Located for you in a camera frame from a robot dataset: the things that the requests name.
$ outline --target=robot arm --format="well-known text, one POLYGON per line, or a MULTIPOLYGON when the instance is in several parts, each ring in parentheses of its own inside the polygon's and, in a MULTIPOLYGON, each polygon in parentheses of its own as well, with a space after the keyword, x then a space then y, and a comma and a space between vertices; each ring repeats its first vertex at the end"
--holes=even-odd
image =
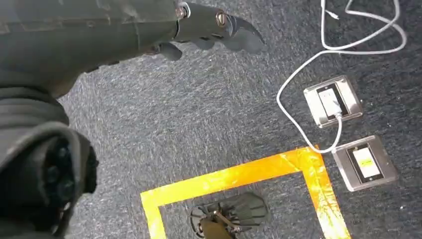
POLYGON ((178 60, 171 42, 264 45, 241 18, 172 0, 2 0, 0 16, 0 238, 62 237, 96 188, 95 152, 56 101, 81 73, 143 54, 178 60))

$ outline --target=yellow tape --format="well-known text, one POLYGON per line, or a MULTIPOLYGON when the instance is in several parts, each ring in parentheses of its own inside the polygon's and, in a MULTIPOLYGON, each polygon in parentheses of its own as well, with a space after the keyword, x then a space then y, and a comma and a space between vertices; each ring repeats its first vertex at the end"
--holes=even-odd
POLYGON ((160 206, 303 171, 327 239, 349 239, 322 156, 309 148, 262 158, 141 193, 151 239, 166 239, 160 206))

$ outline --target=gray carpet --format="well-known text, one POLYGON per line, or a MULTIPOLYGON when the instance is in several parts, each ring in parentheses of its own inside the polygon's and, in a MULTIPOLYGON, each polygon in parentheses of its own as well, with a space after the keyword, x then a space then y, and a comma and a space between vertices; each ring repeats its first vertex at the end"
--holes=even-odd
MULTIPOLYGON (((61 99, 72 127, 93 143, 98 158, 96 193, 84 197, 69 239, 148 239, 139 193, 242 162, 305 146, 278 109, 275 96, 286 78, 322 49, 319 1, 201 0, 251 21, 268 49, 259 55, 232 53, 217 45, 199 51, 181 45, 184 56, 169 62, 145 56, 82 75, 61 99)), ((380 23, 342 14, 346 1, 328 1, 341 20, 327 19, 328 40, 360 39, 380 23)), ((315 126, 303 89, 337 75, 350 77, 364 116, 345 123, 340 143, 377 134, 400 179, 351 193, 331 155, 325 164, 353 238, 422 238, 422 5, 403 0, 400 24, 409 34, 405 50, 385 56, 330 55, 317 59, 289 85, 282 102, 321 147, 335 128, 315 126)), ((357 9, 393 16, 390 0, 356 1, 357 9)), ((392 30, 359 49, 400 43, 392 30)), ((246 239, 323 238, 301 174, 167 205, 161 208, 169 239, 191 239, 188 208, 244 191, 263 195, 270 220, 246 239)))

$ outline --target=metal outlet plate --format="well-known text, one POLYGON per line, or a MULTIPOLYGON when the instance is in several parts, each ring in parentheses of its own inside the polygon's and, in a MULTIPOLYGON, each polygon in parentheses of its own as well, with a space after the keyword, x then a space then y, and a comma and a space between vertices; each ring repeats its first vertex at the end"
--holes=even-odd
POLYGON ((336 147, 332 152, 351 192, 389 183, 399 178, 378 136, 336 147))
POLYGON ((346 76, 335 77, 304 90, 306 101, 314 117, 315 123, 320 128, 336 124, 334 116, 328 116, 323 106, 320 93, 325 89, 332 89, 343 110, 343 121, 363 115, 360 102, 346 76))

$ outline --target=white cable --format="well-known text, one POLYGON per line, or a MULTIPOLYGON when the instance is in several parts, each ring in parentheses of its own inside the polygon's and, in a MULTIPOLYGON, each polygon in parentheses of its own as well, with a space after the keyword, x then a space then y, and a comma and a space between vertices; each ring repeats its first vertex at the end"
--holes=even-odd
POLYGON ((311 62, 313 62, 315 59, 317 59, 319 56, 324 55, 324 54, 349 54, 349 55, 380 55, 380 54, 389 54, 389 53, 393 53, 393 52, 397 52, 400 51, 401 49, 403 49, 407 43, 407 37, 406 37, 406 33, 405 31, 398 26, 397 24, 395 24, 395 22, 397 21, 397 19, 400 16, 400 5, 399 5, 399 1, 398 0, 394 0, 394 6, 395 6, 395 17, 393 18, 393 20, 388 20, 385 17, 379 16, 379 15, 375 15, 372 13, 367 13, 367 12, 360 12, 360 11, 352 11, 349 10, 351 4, 352 4, 353 0, 350 0, 346 6, 345 12, 347 14, 352 14, 352 15, 360 15, 360 16, 365 16, 365 17, 369 17, 369 18, 373 18, 373 19, 377 19, 380 20, 384 23, 386 23, 385 26, 383 26, 382 28, 380 28, 378 31, 375 31, 374 33, 372 33, 371 35, 358 40, 356 42, 344 45, 344 46, 339 46, 339 47, 330 47, 328 45, 325 44, 325 37, 324 37, 324 29, 325 29, 325 0, 321 0, 321 42, 322 45, 328 49, 328 50, 324 50, 321 51, 319 53, 317 53, 316 55, 314 55, 313 57, 311 57, 309 60, 307 60, 304 64, 302 64, 298 69, 296 69, 288 78, 287 80, 284 82, 284 84, 280 87, 278 93, 277 93, 277 104, 280 107, 280 109, 283 111, 283 113, 287 116, 288 119, 290 119, 290 121, 296 126, 296 128, 299 130, 299 132, 301 133, 301 135, 303 136, 303 138, 305 139, 306 143, 309 145, 309 147, 317 152, 317 153, 327 153, 332 151, 338 144, 338 141, 340 140, 340 136, 341 136, 341 130, 342 130, 342 121, 341 121, 341 117, 336 117, 338 120, 338 132, 337 132, 337 136, 335 138, 335 141, 333 143, 333 145, 325 150, 319 150, 316 149, 312 143, 309 141, 308 137, 306 136, 305 132, 303 131, 303 129, 300 127, 300 125, 296 122, 296 120, 287 112, 287 110, 283 107, 283 105, 280 102, 280 97, 281 94, 283 92, 283 90, 286 88, 286 86, 290 83, 290 81, 303 69, 305 68, 308 64, 310 64, 311 62), (379 35, 380 33, 382 33, 383 31, 385 31, 387 28, 389 27, 393 27, 395 30, 397 30, 402 38, 402 44, 400 44, 400 46, 390 49, 390 50, 379 50, 379 51, 344 51, 343 49, 347 49, 350 47, 354 47, 357 46, 359 44, 362 44, 363 42, 366 42, 372 38, 374 38, 375 36, 379 35))

